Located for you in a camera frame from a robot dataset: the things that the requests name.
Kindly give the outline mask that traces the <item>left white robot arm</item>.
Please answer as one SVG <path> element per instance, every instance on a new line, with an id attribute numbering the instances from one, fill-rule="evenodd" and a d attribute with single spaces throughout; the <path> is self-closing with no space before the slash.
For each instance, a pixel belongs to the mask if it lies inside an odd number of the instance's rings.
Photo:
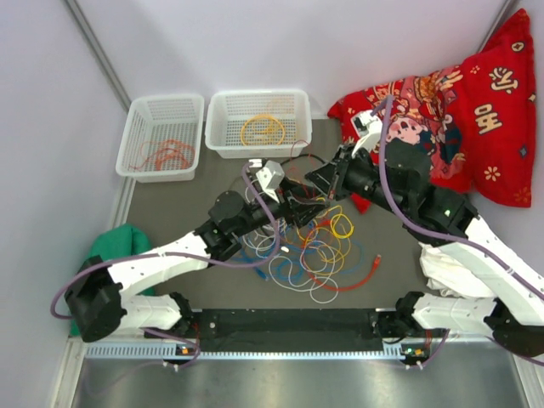
<path id="1" fill-rule="evenodd" d="M 277 219 L 303 227 L 327 207 L 320 199 L 297 198 L 285 191 L 275 200 L 248 203 L 239 193 L 222 193 L 209 219 L 181 238 L 126 259 L 91 257 L 66 288 L 65 302 L 85 343 L 126 329 L 159 329 L 183 337 L 192 329 L 188 301 L 177 293 L 143 292 L 174 277 L 226 265 L 240 251 L 240 238 Z"/>

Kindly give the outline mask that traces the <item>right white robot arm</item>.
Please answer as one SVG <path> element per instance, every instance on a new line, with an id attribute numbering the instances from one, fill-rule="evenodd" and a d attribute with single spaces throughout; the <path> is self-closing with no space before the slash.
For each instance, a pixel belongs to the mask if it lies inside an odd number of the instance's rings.
<path id="1" fill-rule="evenodd" d="M 524 358 L 543 355 L 543 278 L 492 231 L 468 198 L 435 186 L 428 156 L 395 140 L 378 163 L 357 144 L 341 145 L 305 178 L 330 199 L 356 194 L 394 213 L 422 244 L 437 249 L 491 291 L 489 297 L 409 292 L 396 303 L 397 327 L 477 333 Z"/>

